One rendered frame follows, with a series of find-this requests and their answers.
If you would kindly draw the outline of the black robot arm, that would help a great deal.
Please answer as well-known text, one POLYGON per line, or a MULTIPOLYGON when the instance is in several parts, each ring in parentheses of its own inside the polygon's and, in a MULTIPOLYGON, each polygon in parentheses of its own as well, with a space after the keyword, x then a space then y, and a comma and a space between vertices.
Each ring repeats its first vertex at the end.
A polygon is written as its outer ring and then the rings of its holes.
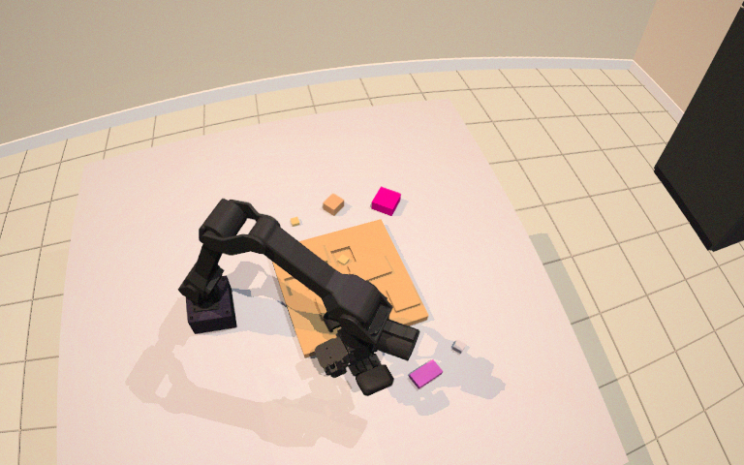
MULTIPOLYGON (((328 318, 341 325, 351 346, 368 343, 388 355, 409 360, 419 330, 391 320, 393 306, 372 283, 357 275, 342 274, 283 230, 273 216, 257 212, 248 201, 222 198, 199 228, 203 243, 198 260, 178 290, 193 303, 193 311, 219 309, 218 281, 225 271, 218 265, 223 254, 264 254, 322 299, 328 318), (248 234, 239 234, 247 219, 256 220, 248 234), (216 308, 218 307, 218 308, 216 308)), ((340 336, 317 345, 319 364, 337 378, 346 367, 358 364, 340 336)))

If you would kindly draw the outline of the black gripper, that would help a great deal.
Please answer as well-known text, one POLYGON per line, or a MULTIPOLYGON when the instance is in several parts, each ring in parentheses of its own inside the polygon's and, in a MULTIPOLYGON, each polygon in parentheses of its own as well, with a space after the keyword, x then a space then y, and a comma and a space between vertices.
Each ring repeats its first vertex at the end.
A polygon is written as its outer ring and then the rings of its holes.
MULTIPOLYGON (((329 313, 325 313, 323 320, 329 333, 332 333, 334 329, 341 325, 328 318, 329 313)), ((394 378, 391 375, 385 364, 382 364, 380 359, 377 357, 375 352, 377 349, 375 345, 368 343, 362 347, 354 347, 349 345, 342 337, 341 328, 337 330, 337 337, 340 336, 344 346, 350 349, 351 353, 354 353, 357 363, 356 365, 348 365, 349 370, 353 376, 356 376, 356 382, 362 391, 363 395, 370 396, 376 392, 379 392, 385 388, 392 387, 394 378)))

